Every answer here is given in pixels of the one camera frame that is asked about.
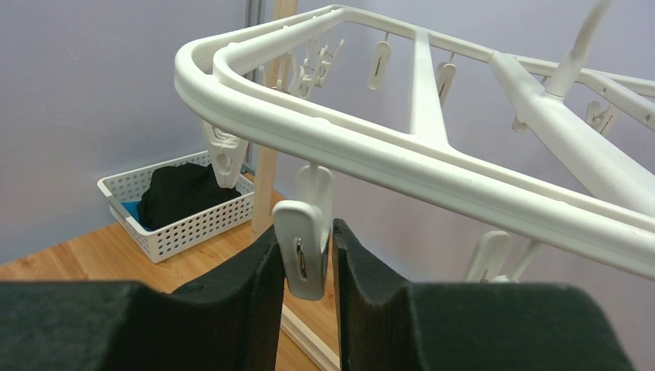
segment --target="white wall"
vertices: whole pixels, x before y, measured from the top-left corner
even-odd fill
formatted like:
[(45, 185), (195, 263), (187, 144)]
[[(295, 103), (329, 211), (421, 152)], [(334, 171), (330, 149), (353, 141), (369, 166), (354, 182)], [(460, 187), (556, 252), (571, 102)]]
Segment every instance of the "white wall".
[[(300, 11), (328, 5), (303, 0)], [(573, 39), (593, 0), (354, 0), (346, 5), (378, 12), (451, 36), (525, 56), (559, 60)], [(588, 66), (655, 80), (655, 12), (650, 0), (615, 2), (600, 26)], [(412, 44), (390, 38), (392, 60), (378, 92), (365, 87), (373, 50), (382, 32), (342, 26), (343, 54), (327, 86), (313, 101), (401, 131), (408, 117)], [(447, 59), (433, 53), (435, 65)], [(444, 108), (446, 126), (455, 148), (511, 168), (584, 192), (531, 133), (511, 130), (514, 111), (489, 67), (456, 58), (458, 75)], [(567, 104), (584, 114), (595, 97), (574, 87)], [(655, 135), (629, 117), (622, 117), (609, 140), (655, 172)], [(294, 194), (294, 174), (304, 162), (280, 155), (276, 187)], [(336, 175), (335, 217), (345, 219), (372, 252), (407, 278), (419, 281), (461, 279), (477, 239), (491, 226), (358, 181)], [(526, 244), (517, 238), (518, 249)], [(544, 248), (526, 270), (523, 281), (568, 282), (598, 301), (639, 369), (655, 369), (655, 283), (624, 274), (552, 247)]]
[(98, 179), (204, 148), (173, 87), (246, 2), (0, 2), (0, 264), (112, 223)]

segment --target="drying rack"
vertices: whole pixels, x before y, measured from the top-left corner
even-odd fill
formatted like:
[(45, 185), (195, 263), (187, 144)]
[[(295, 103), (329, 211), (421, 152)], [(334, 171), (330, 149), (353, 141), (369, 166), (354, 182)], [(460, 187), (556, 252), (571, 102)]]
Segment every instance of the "drying rack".
[[(175, 58), (175, 87), (208, 128), (311, 163), (299, 172), (300, 201), (277, 206), (277, 215), (273, 211), (293, 294), (312, 299), (324, 284), (320, 277), (307, 277), (320, 276), (324, 269), (325, 220), (331, 218), (332, 200), (328, 168), (530, 238), (519, 267), (492, 281), (516, 281), (542, 244), (655, 280), (655, 175), (604, 137), (620, 112), (655, 131), (655, 104), (644, 98), (655, 97), (655, 82), (584, 68), (594, 32), (610, 5), (609, 0), (596, 3), (560, 63), (502, 53), (333, 5), (188, 43)], [(308, 101), (313, 89), (324, 86), (344, 45), (343, 41), (331, 45), (329, 37), (324, 43), (322, 36), (344, 22), (385, 35), (372, 61), (368, 79), (372, 90), (380, 87), (391, 55), (386, 36), (413, 40), (409, 133)], [(293, 50), (305, 44), (307, 55), (298, 63)], [(452, 53), (436, 70), (431, 47)], [(514, 130), (533, 131), (592, 196), (493, 165), (449, 145), (441, 110), (455, 76), (456, 56), (489, 65), (516, 110)], [(273, 86), (242, 77), (253, 70), (262, 72), (276, 58), (274, 69), (279, 73)], [(531, 73), (543, 76), (543, 81)], [(595, 91), (609, 108), (592, 102), (585, 119), (573, 114), (563, 100), (574, 83)], [(306, 223), (294, 227), (298, 220)], [(507, 244), (506, 233), (483, 236), (465, 279), (479, 281), (480, 272), (489, 267), (497, 271)]]

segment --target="white plastic frame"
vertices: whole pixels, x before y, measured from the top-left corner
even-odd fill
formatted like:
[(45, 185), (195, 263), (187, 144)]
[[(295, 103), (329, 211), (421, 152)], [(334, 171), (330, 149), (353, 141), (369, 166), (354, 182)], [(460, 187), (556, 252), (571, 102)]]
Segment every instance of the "white plastic frame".
[[(241, 77), (343, 22), (415, 40), (415, 71), (431, 73), (432, 79), (414, 79), (410, 134), (281, 94)], [(521, 121), (535, 131), (576, 178), (594, 195), (638, 212), (451, 148), (434, 85), (431, 46), (489, 63)], [(518, 68), (519, 63), (525, 69)], [(598, 134), (554, 98), (540, 95), (543, 87), (532, 83), (534, 79), (528, 73), (553, 76), (557, 66), (509, 56), (359, 9), (328, 6), (188, 43), (175, 58), (175, 87), (182, 100), (203, 120), (240, 138), (655, 279), (655, 178), (609, 142), (593, 139), (598, 147), (585, 145), (591, 133)], [(576, 82), (600, 90), (610, 103), (633, 117), (641, 117), (640, 122), (652, 128), (653, 105), (640, 100), (637, 94), (655, 97), (654, 82), (586, 69), (577, 74)], [(521, 97), (519, 92), (528, 94), (528, 98)], [(546, 112), (546, 107), (556, 114)], [(566, 122), (569, 127), (553, 125), (554, 121)], [(556, 148), (562, 143), (571, 156), (581, 156), (581, 163), (590, 165), (592, 159), (610, 170), (599, 171), (597, 166), (589, 166), (595, 171), (579, 168), (578, 161), (558, 153)], [(608, 172), (612, 172), (612, 182), (608, 182)], [(613, 186), (594, 189), (598, 184)]]

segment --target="wooden surface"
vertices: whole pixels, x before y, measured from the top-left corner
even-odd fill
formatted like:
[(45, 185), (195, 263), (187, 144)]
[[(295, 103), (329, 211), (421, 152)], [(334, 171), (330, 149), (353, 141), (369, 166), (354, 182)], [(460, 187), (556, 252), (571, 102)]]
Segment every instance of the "wooden surface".
[[(273, 203), (281, 200), (273, 194)], [(0, 266), (0, 280), (136, 280), (171, 292), (213, 269), (251, 243), (250, 223), (244, 223), (198, 246), (153, 264), (129, 235), (114, 223), (47, 250)], [(284, 304), (338, 354), (337, 318), (334, 311), (332, 264), (327, 273), (326, 295), (320, 301), (303, 301), (285, 291)], [(314, 363), (280, 331), (277, 370), (316, 370)]]
[[(273, 21), (291, 17), (298, 10), (298, 0), (275, 0), (273, 3)], [(266, 86), (275, 87), (280, 74), (280, 64), (283, 65), (282, 88), (287, 88), (288, 69), (291, 61), (287, 55), (277, 57), (266, 67)], [(255, 200), (253, 205), (253, 240), (256, 240), (270, 226), (271, 200), (273, 199), (273, 182), (277, 166), (277, 151), (271, 148), (259, 148), (257, 159), (257, 177), (255, 179)]]

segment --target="white plastic basket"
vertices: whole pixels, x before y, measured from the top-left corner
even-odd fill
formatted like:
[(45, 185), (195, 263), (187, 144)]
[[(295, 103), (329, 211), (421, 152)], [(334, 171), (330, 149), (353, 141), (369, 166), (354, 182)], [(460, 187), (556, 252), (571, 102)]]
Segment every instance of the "white plastic basket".
[(121, 203), (138, 201), (150, 187), (152, 172), (164, 166), (211, 162), (207, 151), (108, 176), (98, 181), (109, 210), (153, 263), (159, 263), (209, 238), (245, 223), (253, 215), (254, 185), (243, 175), (236, 183), (242, 196), (192, 215), (158, 230), (147, 231)]

